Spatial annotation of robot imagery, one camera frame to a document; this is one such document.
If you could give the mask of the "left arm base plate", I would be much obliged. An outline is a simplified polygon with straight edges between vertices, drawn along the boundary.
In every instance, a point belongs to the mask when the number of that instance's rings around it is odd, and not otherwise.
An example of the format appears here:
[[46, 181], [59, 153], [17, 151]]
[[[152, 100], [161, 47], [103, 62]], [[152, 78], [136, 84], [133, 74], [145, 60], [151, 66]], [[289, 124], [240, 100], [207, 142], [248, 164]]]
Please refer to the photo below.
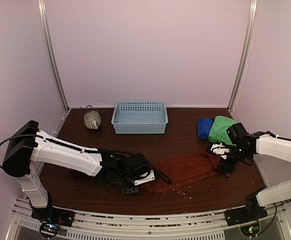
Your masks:
[[71, 227], [74, 221], [75, 212], [56, 207], [33, 208], [31, 217], [39, 220], [41, 223]]

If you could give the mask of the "rust brown towel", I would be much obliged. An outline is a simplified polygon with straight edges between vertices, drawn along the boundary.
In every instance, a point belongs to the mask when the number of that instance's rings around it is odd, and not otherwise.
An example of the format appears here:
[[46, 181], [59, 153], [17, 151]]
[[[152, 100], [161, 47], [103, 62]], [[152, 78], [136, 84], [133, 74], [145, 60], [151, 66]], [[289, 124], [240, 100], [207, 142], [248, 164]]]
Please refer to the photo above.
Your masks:
[[149, 193], [160, 194], [197, 183], [217, 175], [217, 168], [221, 160], [220, 156], [207, 152], [158, 160], [153, 165], [157, 170], [165, 173], [172, 184], [168, 184], [162, 179], [157, 179], [142, 184], [141, 189]]

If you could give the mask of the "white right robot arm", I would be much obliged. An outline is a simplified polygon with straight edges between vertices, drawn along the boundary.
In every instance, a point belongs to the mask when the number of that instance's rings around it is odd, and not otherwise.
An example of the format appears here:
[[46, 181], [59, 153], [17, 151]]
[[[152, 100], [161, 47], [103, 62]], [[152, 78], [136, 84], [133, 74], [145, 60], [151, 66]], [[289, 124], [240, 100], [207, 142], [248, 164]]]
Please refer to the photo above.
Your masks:
[[[236, 164], [252, 160], [255, 155], [270, 156], [291, 163], [291, 139], [280, 137], [270, 131], [248, 133], [242, 123], [230, 126], [226, 133], [234, 146], [216, 144], [211, 152], [221, 157], [219, 169], [233, 172]], [[291, 180], [267, 187], [246, 198], [242, 217], [252, 221], [268, 205], [291, 201]]]

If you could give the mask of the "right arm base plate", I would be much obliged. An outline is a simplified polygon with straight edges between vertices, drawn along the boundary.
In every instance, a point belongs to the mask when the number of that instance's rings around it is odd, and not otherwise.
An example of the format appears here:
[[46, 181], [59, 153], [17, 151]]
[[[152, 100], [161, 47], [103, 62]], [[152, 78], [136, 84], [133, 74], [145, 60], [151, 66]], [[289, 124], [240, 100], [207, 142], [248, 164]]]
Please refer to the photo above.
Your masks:
[[224, 212], [224, 216], [227, 225], [234, 226], [257, 221], [260, 218], [265, 218], [268, 216], [268, 213], [264, 207], [258, 208], [256, 211], [252, 211], [246, 206], [242, 206], [239, 208], [228, 208]]

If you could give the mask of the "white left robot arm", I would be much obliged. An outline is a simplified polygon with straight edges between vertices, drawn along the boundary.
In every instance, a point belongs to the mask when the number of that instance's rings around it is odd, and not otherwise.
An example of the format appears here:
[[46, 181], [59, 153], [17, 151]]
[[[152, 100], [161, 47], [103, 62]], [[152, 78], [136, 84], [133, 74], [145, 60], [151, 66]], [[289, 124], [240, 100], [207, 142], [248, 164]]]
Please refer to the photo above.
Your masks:
[[46, 222], [53, 222], [57, 210], [43, 187], [35, 163], [48, 163], [100, 178], [105, 185], [119, 185], [124, 191], [156, 179], [154, 167], [142, 154], [90, 148], [55, 138], [39, 129], [39, 123], [28, 121], [7, 143], [1, 165], [3, 171], [17, 179], [31, 205]]

